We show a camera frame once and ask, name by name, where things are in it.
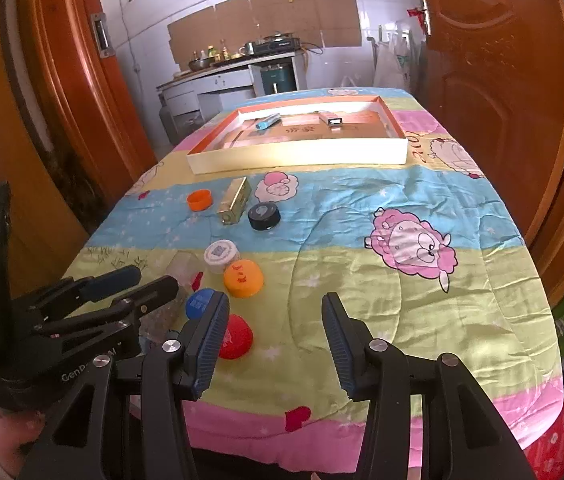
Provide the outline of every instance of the yellow-orange bottle cap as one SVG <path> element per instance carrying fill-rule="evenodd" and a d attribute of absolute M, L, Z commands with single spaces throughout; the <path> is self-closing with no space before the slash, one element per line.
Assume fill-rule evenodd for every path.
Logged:
<path fill-rule="evenodd" d="M 264 275 L 257 263 L 237 260 L 226 267 L 224 286 L 236 298 L 250 298 L 264 286 Z"/>

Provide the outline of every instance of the silver screw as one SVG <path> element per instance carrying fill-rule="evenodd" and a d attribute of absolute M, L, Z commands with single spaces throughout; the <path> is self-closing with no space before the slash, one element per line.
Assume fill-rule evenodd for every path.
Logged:
<path fill-rule="evenodd" d="M 111 362 L 111 358 L 106 355 L 106 354 L 101 354 L 98 355 L 94 360 L 93 360 L 93 364 L 97 367 L 97 368 L 104 368 L 106 365 L 108 365 Z"/>
<path fill-rule="evenodd" d="M 179 350 L 179 347 L 181 347 L 181 344 L 177 339 L 169 339 L 162 343 L 162 350 L 165 352 L 174 352 L 175 350 Z"/>
<path fill-rule="evenodd" d="M 446 366 L 457 366 L 460 363 L 457 355 L 455 354 L 443 354 L 442 355 L 442 362 Z"/>
<path fill-rule="evenodd" d="M 368 346 L 371 350 L 383 352 L 389 347 L 389 344 L 384 339 L 372 339 Z"/>

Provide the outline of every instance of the pink quilt stripe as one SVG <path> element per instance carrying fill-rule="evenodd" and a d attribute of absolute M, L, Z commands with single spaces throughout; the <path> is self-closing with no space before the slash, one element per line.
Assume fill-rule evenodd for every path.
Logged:
<path fill-rule="evenodd" d="M 530 446 L 555 421 L 562 409 L 561 376 L 535 388 L 494 400 L 495 407 L 521 446 Z M 364 424 L 315 420 L 286 433 L 284 417 L 255 415 L 185 402 L 188 436 L 193 447 L 276 463 L 289 471 L 353 472 L 357 466 Z M 422 461 L 422 418 L 411 420 L 409 467 Z"/>
<path fill-rule="evenodd" d="M 200 140 L 204 139 L 215 127 L 215 121 L 212 124 L 205 124 L 199 130 L 194 131 L 190 136 L 185 137 L 174 149 L 174 152 L 190 152 Z"/>
<path fill-rule="evenodd" d="M 391 110 L 405 132 L 446 134 L 444 127 L 426 110 Z"/>

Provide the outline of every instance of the door handle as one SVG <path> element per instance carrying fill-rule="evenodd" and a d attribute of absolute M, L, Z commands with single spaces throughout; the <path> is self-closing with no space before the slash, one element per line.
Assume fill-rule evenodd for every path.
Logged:
<path fill-rule="evenodd" d="M 431 14 L 428 10 L 428 2 L 426 0 L 421 0 L 422 6 L 415 7 L 415 9 L 407 9 L 409 16 L 417 17 L 419 22 L 419 27 L 425 36 L 431 35 Z"/>
<path fill-rule="evenodd" d="M 100 57 L 111 57 L 116 54 L 111 46 L 110 36 L 108 35 L 107 15 L 104 12 L 93 12 L 91 14 L 91 28 L 95 38 L 95 46 L 98 48 Z"/>

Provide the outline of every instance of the blue marker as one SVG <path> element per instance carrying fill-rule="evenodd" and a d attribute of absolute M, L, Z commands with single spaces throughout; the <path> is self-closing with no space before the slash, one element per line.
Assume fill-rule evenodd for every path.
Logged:
<path fill-rule="evenodd" d="M 282 116 L 280 114 L 271 114 L 266 119 L 262 119 L 260 122 L 256 123 L 255 127 L 258 130 L 266 130 L 267 128 L 270 128 L 271 126 L 273 126 L 273 124 L 281 120 Z"/>

